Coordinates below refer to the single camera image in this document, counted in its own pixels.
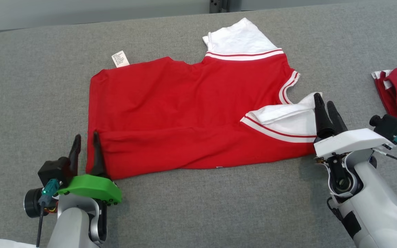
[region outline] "care label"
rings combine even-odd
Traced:
[[[113,58],[114,64],[117,68],[130,64],[126,59],[125,53],[123,51],[120,51],[111,57]]]

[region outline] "gray wall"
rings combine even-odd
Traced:
[[[208,0],[0,0],[0,30],[204,13]]]
[[[353,2],[364,2],[364,1],[391,1],[397,2],[397,0],[232,0],[234,7],[231,11],[241,10],[260,10],[260,9],[271,9],[271,8],[287,8],[296,6],[308,6],[317,4],[331,4],[331,3],[353,3]]]

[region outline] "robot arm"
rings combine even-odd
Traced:
[[[24,198],[24,209],[31,218],[40,217],[38,242],[41,236],[41,218],[57,214],[57,223],[47,248],[98,248],[107,238],[107,207],[122,201],[121,190],[109,179],[98,133],[94,133],[95,162],[90,174],[77,175],[81,137],[76,135],[68,157],[46,161],[38,171],[44,189],[29,190]],[[56,187],[48,187],[58,182]],[[45,195],[51,201],[42,199]]]
[[[373,117],[375,131],[348,131],[332,102],[315,95],[317,162],[329,173],[327,204],[358,248],[397,248],[397,196],[376,170],[374,148],[395,146],[397,120]]]

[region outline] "red and white striped trim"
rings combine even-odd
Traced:
[[[373,79],[379,80],[381,78],[382,72],[385,72],[385,74],[386,74],[385,77],[388,77],[392,71],[393,70],[377,71],[377,72],[372,72],[371,75],[372,75]],[[384,88],[386,88],[386,90],[393,87],[393,84],[388,80],[383,80],[383,83],[384,83]]]
[[[255,61],[279,54],[284,54],[281,48],[267,52],[256,52],[256,53],[219,53],[219,52],[208,51],[205,57],[211,57],[225,61]]]
[[[294,86],[296,84],[300,76],[301,74],[299,74],[296,71],[293,71],[289,80],[280,89],[278,95],[280,97],[280,101],[282,102],[282,104],[292,104],[292,102],[287,98],[286,91],[289,87]]]
[[[278,132],[261,125],[248,116],[243,117],[240,121],[269,137],[276,138],[277,140],[291,143],[312,143],[316,138],[316,135],[290,135]]]

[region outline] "gray table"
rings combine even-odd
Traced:
[[[114,67],[111,55],[124,50],[131,63],[164,56],[197,63],[206,51],[201,37],[242,17],[282,47],[302,74],[288,91],[292,101],[323,91],[352,129],[368,127],[372,115],[385,113],[370,73],[397,67],[395,3],[0,33],[0,238],[35,242],[38,219],[25,215],[22,200],[27,190],[40,186],[36,172],[43,162],[67,155],[77,133],[85,163],[90,78]],[[125,201],[108,213],[105,247],[352,247],[326,207],[326,171],[312,158],[120,180]],[[397,193],[397,162],[378,161]],[[54,224],[54,216],[44,219],[43,244]]]

